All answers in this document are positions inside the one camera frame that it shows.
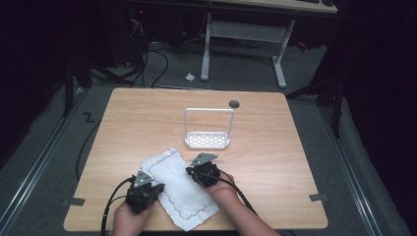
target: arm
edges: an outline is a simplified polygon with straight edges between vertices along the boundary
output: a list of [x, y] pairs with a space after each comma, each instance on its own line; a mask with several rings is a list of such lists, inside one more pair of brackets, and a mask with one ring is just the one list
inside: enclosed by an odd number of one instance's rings
[[[224, 173], [220, 174], [220, 178], [228, 180]], [[231, 186], [218, 181], [215, 185], [203, 189], [230, 216], [241, 236], [279, 235], [239, 200]]]
[[123, 202], [114, 211], [113, 236], [138, 236], [144, 228], [153, 205], [142, 211], [140, 214], [132, 212], [129, 205]]

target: white napkin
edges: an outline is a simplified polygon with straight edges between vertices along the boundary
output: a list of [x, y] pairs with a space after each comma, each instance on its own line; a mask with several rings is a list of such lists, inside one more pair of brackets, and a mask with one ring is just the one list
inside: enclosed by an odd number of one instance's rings
[[187, 174], [180, 153], [170, 148], [142, 163], [141, 169], [153, 178], [153, 185], [165, 184], [159, 201], [174, 224], [189, 231], [218, 212], [218, 205]]

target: black tape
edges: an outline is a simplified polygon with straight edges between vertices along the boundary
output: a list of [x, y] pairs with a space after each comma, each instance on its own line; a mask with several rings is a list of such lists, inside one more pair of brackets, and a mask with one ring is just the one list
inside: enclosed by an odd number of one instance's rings
[[64, 201], [62, 201], [62, 206], [69, 206], [69, 205], [74, 205], [74, 206], [80, 206], [82, 207], [84, 202], [86, 200], [84, 199], [77, 199], [77, 198], [64, 198]]
[[312, 202], [315, 202], [315, 201], [322, 201], [322, 203], [323, 203], [323, 202], [325, 202], [325, 201], [327, 201], [327, 200], [328, 200], [328, 195], [326, 195], [326, 194], [315, 194], [315, 195], [310, 195], [310, 200], [311, 200]]

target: human hand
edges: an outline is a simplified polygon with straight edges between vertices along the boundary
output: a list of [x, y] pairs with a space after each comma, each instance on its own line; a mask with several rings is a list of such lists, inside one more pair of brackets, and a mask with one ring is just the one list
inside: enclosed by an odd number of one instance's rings
[[[234, 183], [233, 176], [222, 171], [220, 171], [219, 178]], [[235, 189], [223, 181], [219, 180], [208, 188], [203, 186], [201, 186], [201, 188], [206, 191], [220, 207], [228, 206], [233, 202], [240, 202]]]
[[136, 214], [132, 212], [129, 205], [123, 202], [114, 211], [113, 236], [138, 236], [142, 232], [153, 205], [148, 206], [140, 214]]

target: white wire basket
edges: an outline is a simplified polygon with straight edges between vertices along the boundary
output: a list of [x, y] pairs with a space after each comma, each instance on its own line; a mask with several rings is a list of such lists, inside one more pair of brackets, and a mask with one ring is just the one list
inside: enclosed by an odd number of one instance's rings
[[[227, 133], [223, 131], [189, 131], [188, 115], [191, 112], [208, 112], [216, 115], [218, 112], [230, 113]], [[185, 143], [189, 148], [227, 148], [230, 144], [230, 132], [233, 125], [234, 110], [214, 108], [187, 108], [184, 111]]]

